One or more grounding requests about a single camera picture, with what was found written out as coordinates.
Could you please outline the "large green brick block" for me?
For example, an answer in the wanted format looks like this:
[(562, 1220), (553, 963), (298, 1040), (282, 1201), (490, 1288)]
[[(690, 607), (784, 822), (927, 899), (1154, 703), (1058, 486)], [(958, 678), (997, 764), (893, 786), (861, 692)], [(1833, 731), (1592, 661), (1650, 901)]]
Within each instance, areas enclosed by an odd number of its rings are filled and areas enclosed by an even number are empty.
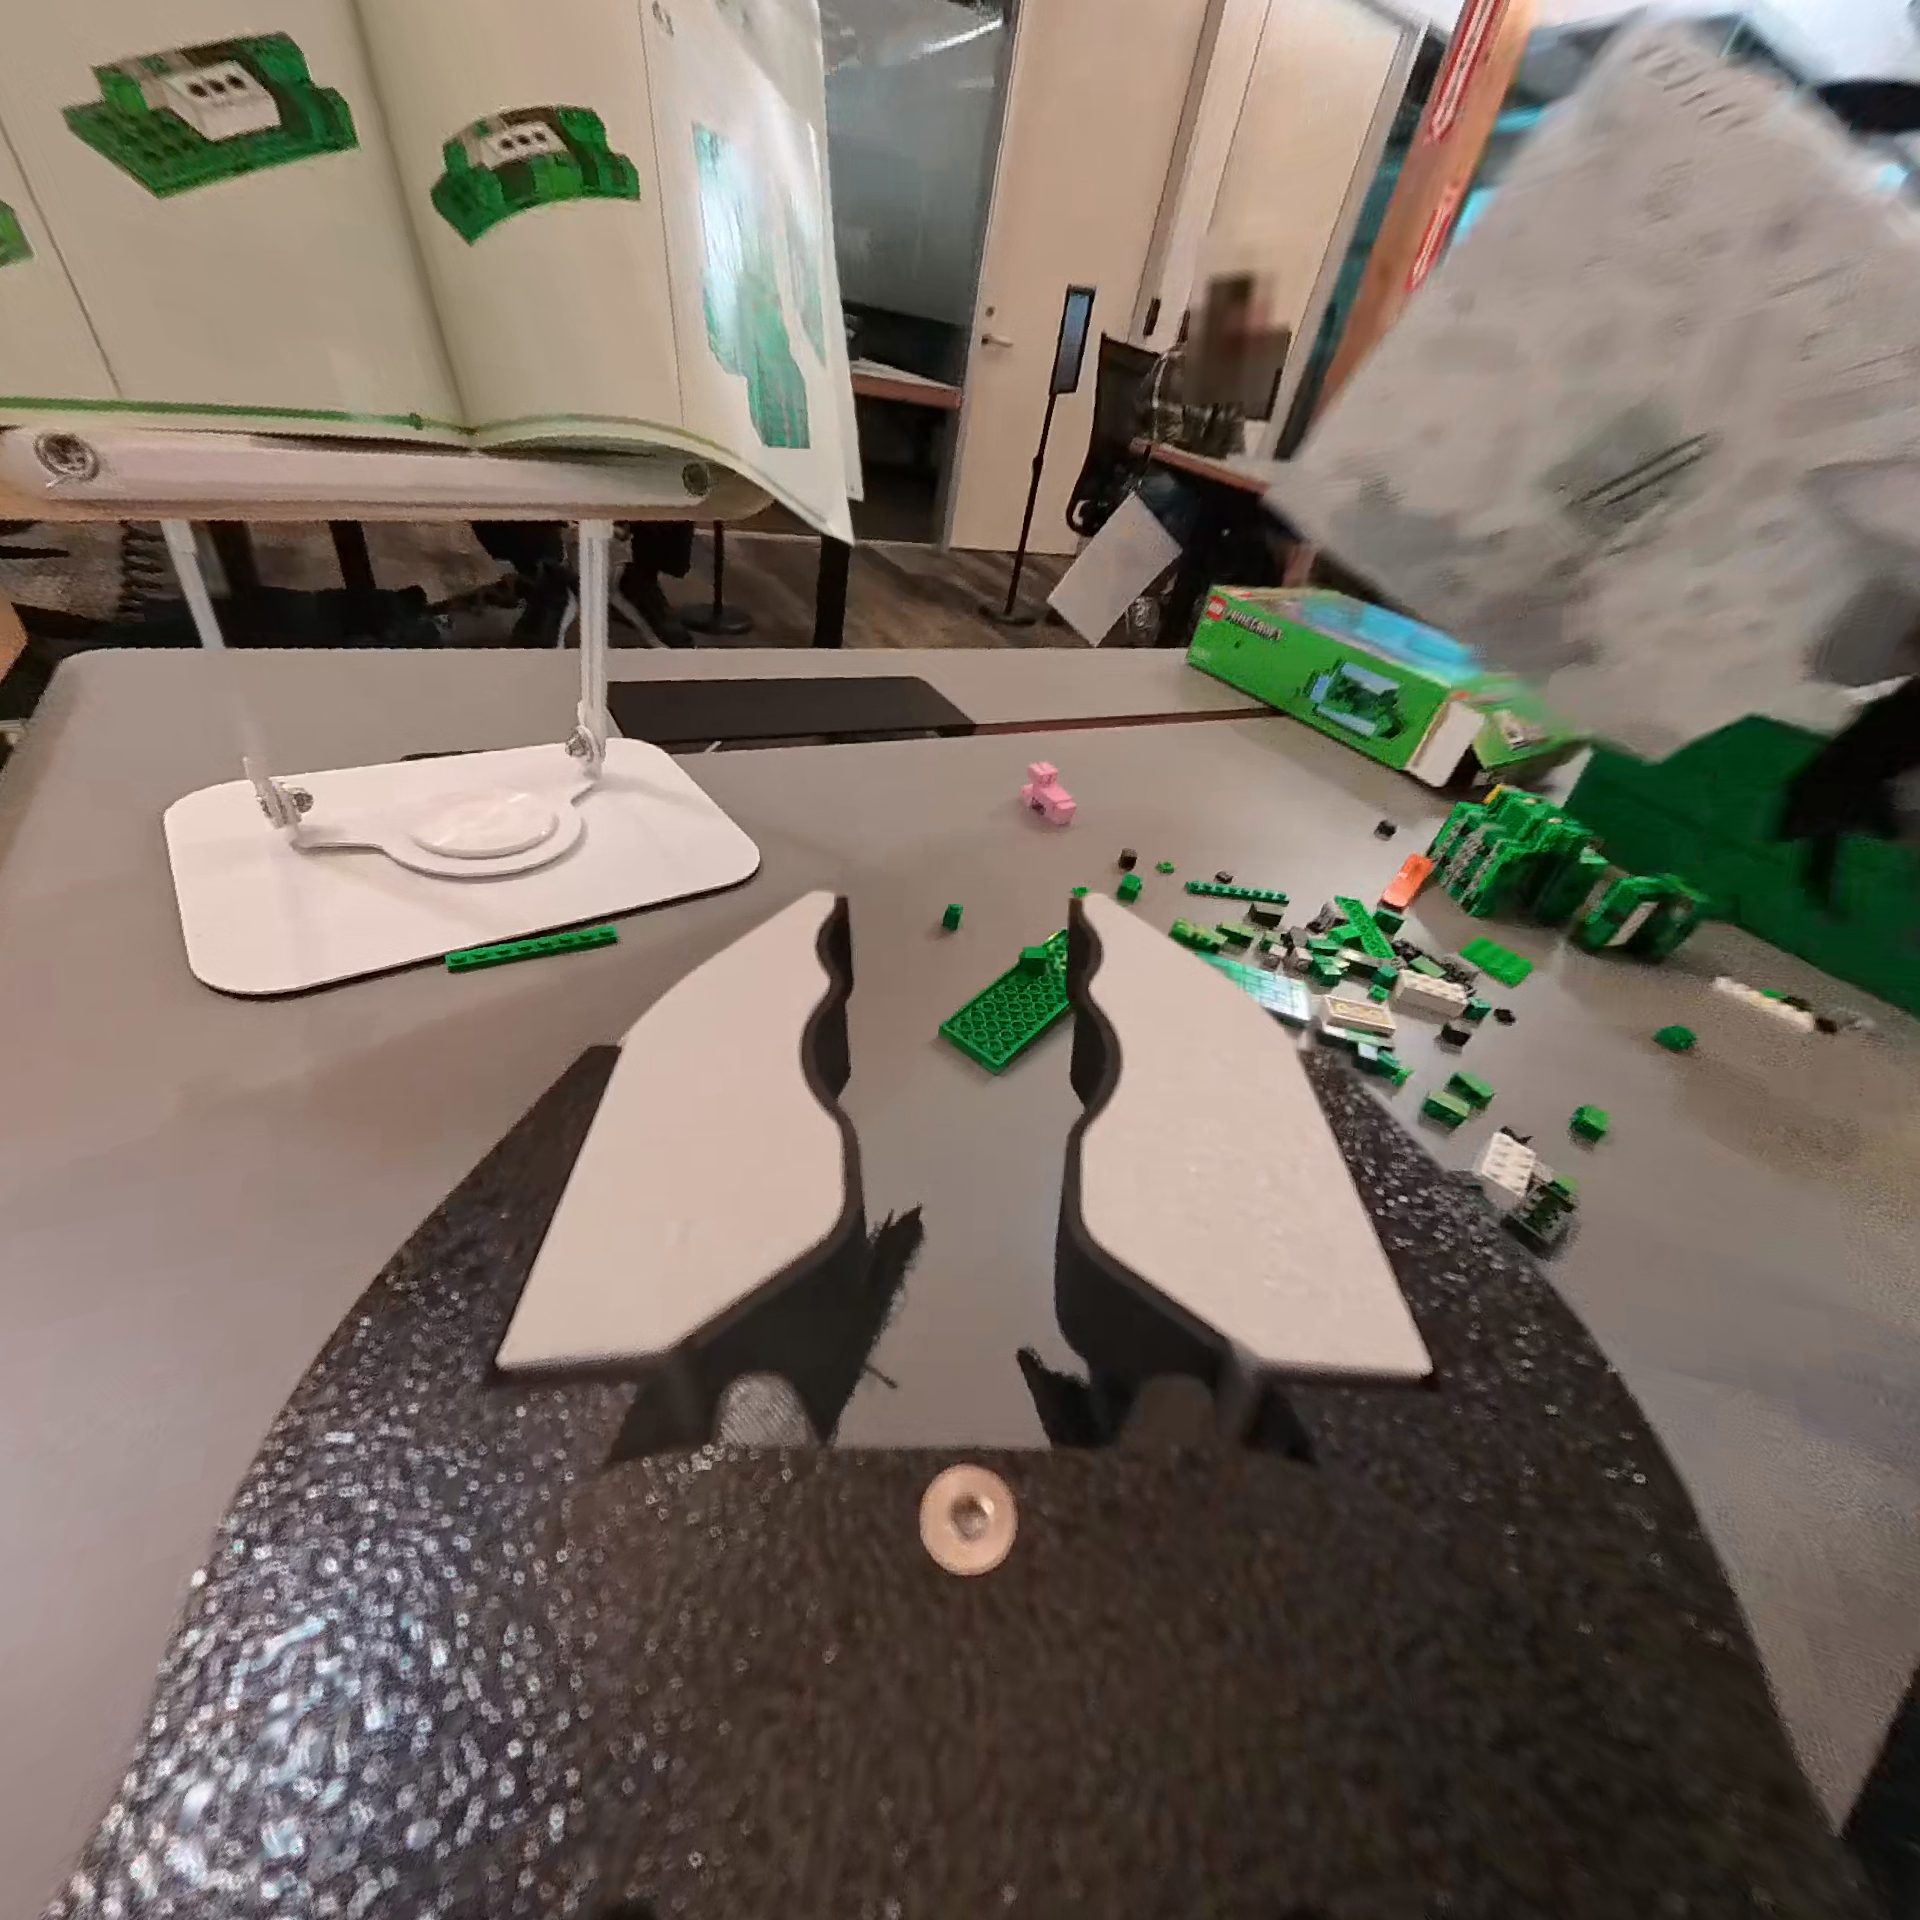
[(1712, 915), (1869, 995), (1916, 1010), (1916, 845), (1837, 840), (1833, 901), (1808, 894), (1808, 843), (1779, 840), (1809, 729), (1745, 714), (1664, 758), (1595, 746), (1569, 810), (1617, 867), (1674, 872)]

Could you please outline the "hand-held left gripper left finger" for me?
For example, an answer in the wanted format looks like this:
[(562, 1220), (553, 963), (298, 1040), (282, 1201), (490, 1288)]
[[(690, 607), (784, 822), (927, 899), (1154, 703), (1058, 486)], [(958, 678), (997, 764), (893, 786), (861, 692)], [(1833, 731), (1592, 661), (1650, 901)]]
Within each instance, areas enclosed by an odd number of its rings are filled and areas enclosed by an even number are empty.
[(835, 1434), (896, 1284), (844, 1109), (849, 992), (849, 899), (815, 889), (626, 1030), (501, 1378), (637, 1383), (626, 1440), (708, 1440), (737, 1380), (781, 1380)]

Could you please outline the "black office chair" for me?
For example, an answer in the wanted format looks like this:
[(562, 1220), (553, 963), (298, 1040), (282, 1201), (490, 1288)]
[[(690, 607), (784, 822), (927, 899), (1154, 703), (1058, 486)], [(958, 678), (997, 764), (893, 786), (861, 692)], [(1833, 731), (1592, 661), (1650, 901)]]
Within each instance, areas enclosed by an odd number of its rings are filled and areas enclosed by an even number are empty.
[(1099, 343), (1091, 444), (1066, 501), (1066, 529), (1093, 539), (1140, 478), (1145, 450), (1134, 441), (1184, 444), (1204, 400), (1192, 390), (1189, 327), (1154, 350), (1114, 333)]

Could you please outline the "white paper bag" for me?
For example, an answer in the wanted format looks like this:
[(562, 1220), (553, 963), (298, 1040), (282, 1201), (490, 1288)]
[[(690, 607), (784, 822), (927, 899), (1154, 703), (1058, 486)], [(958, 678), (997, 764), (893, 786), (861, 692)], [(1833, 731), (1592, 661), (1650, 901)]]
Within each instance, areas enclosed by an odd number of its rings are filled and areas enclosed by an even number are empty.
[(1128, 492), (1048, 590), (1048, 610), (1078, 638), (1105, 646), (1130, 606), (1178, 566), (1181, 552), (1161, 516), (1139, 492)]

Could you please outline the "black floor stand with tablet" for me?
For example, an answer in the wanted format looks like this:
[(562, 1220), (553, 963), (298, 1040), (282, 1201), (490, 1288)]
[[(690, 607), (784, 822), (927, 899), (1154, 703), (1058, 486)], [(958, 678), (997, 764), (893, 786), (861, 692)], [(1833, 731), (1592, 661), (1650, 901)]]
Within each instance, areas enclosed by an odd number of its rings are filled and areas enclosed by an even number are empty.
[(1091, 340), (1091, 317), (1093, 317), (1099, 287), (1093, 283), (1066, 283), (1062, 301), (1062, 322), (1054, 338), (1054, 356), (1048, 367), (1048, 395), (1043, 395), (1043, 416), (1042, 435), (1031, 459), (1031, 478), (1025, 492), (1019, 510), (1019, 535), (1015, 545), (1006, 589), (997, 600), (988, 606), (997, 628), (1026, 628), (1036, 621), (1034, 610), (1025, 607), (1025, 566), (1031, 552), (1034, 518), (1042, 505), (1043, 463), (1048, 463), (1048, 441), (1054, 432), (1058, 404), (1081, 386), (1087, 340)]

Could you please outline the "green brick build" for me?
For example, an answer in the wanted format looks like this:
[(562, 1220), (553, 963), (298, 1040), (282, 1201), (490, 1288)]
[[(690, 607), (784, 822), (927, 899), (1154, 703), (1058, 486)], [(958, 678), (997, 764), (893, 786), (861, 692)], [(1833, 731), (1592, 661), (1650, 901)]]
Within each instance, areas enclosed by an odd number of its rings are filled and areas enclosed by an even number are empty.
[(1613, 862), (1595, 830), (1521, 786), (1455, 803), (1424, 856), (1464, 915), (1539, 924), (1585, 954), (1664, 963), (1712, 915), (1693, 878)]

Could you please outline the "green toy set box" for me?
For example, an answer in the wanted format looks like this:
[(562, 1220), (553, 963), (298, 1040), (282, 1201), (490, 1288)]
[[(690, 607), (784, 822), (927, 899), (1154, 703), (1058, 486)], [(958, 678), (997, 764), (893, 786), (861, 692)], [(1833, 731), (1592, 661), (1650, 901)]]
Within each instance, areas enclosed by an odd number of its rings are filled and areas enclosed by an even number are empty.
[(1436, 791), (1531, 779), (1585, 749), (1469, 642), (1333, 589), (1210, 589), (1189, 665)]

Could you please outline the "open brick instruction booklet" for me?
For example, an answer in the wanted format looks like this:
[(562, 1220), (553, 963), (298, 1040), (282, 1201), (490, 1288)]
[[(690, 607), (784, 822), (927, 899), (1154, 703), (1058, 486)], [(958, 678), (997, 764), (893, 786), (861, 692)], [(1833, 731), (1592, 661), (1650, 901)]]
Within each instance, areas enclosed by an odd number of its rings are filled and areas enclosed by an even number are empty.
[(637, 450), (849, 539), (815, 3), (4, 3), (4, 422)]

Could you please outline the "scattered green toy bricks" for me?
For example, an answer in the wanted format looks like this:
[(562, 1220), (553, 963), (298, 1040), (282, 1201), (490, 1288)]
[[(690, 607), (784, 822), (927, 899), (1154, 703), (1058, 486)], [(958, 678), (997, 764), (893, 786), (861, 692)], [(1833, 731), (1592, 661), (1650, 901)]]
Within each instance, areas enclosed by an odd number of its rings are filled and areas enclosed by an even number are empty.
[[(1472, 937), (1455, 954), (1424, 947), (1406, 933), (1410, 914), (1390, 914), (1380, 899), (1333, 896), (1308, 924), (1286, 926), (1280, 905), (1232, 901), (1239, 915), (1194, 924), (1178, 915), (1167, 937), (1199, 954), (1228, 954), (1255, 965), (1286, 969), (1315, 992), (1317, 1021), (1308, 1032), (1344, 1049), (1359, 1071), (1403, 1087), (1412, 1066), (1394, 1049), (1403, 1016), (1429, 1021), (1436, 1040), (1459, 1049), (1494, 1016), (1513, 1021), (1509, 1003), (1491, 1003), (1488, 986), (1516, 990), (1537, 963), (1491, 937)], [(1712, 976), (1712, 1010), (1735, 1006), (1735, 1032), (1745, 1040), (1776, 1032), (1783, 1043), (1826, 1046), (1841, 1032), (1866, 1030), (1803, 992), (1769, 990), (1730, 972)], [(1475, 1159), (1475, 1181), (1503, 1210), (1503, 1228), (1531, 1253), (1560, 1253), (1574, 1229), (1577, 1181), (1549, 1169), (1530, 1137), (1503, 1127)]]

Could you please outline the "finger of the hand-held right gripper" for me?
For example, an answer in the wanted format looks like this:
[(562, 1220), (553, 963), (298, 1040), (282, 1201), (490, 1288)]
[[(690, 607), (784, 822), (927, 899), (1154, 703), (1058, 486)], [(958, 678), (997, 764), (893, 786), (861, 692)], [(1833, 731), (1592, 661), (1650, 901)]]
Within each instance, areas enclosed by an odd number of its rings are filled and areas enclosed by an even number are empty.
[(1604, 741), (1842, 722), (1916, 678), (1916, 199), (1638, 21), (1267, 505)]

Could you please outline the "white door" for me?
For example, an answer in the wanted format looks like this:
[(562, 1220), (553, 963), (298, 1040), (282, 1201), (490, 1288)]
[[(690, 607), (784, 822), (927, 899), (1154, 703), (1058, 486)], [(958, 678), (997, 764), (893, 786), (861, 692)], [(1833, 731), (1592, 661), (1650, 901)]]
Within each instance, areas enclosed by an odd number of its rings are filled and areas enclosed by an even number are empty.
[(1093, 283), (1058, 404), (1031, 555), (1066, 555), (1093, 365), (1140, 290), (1209, 3), (1015, 3), (1015, 52), (947, 478), (947, 545), (1015, 552), (1066, 283)]

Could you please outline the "white book stand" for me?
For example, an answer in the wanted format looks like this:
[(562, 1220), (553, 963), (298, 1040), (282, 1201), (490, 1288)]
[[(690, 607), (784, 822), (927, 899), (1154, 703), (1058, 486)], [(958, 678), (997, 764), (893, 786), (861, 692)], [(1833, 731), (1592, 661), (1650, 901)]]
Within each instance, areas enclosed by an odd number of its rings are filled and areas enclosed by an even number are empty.
[(562, 741), (286, 779), (244, 722), (244, 779), (165, 810), (180, 938), (203, 986), (302, 992), (755, 876), (750, 831), (674, 754), (611, 725), (611, 521), (585, 510), (696, 501), (708, 492), (699, 461), (87, 432), (57, 416), (4, 429), (4, 487), (50, 518), (156, 518), (208, 652), (228, 634), (188, 529), (199, 509), (398, 518), (528, 509), (578, 521), (578, 704)]

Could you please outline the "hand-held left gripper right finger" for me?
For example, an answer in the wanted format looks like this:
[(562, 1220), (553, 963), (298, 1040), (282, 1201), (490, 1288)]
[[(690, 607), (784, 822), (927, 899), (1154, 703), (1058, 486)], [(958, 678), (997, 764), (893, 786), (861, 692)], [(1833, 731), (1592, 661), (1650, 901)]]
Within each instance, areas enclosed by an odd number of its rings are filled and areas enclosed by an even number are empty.
[(1189, 1378), (1259, 1438), (1294, 1383), (1436, 1383), (1290, 1030), (1110, 896), (1072, 901), (1066, 1000), (1054, 1313), (1093, 1403)]

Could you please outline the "green mosaic brick panel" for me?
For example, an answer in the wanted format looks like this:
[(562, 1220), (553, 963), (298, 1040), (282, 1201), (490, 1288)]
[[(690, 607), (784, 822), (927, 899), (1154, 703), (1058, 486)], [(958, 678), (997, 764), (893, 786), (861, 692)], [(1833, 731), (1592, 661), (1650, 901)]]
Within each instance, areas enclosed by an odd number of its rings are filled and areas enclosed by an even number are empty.
[(1308, 1030), (1317, 1021), (1315, 992), (1303, 976), (1255, 965), (1228, 954), (1199, 954), (1199, 961), (1262, 1003), (1267, 1016), (1286, 1021), (1294, 1030)]

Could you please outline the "green studded baseplate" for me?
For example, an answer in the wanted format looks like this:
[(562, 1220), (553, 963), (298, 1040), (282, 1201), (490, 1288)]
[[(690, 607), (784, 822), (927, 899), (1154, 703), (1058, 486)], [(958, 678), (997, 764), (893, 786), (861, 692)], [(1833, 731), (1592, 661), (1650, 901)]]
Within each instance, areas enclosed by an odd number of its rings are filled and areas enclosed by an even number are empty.
[(939, 1021), (939, 1040), (1005, 1074), (1072, 1014), (1066, 951), (1066, 930), (1025, 947), (1009, 969)]

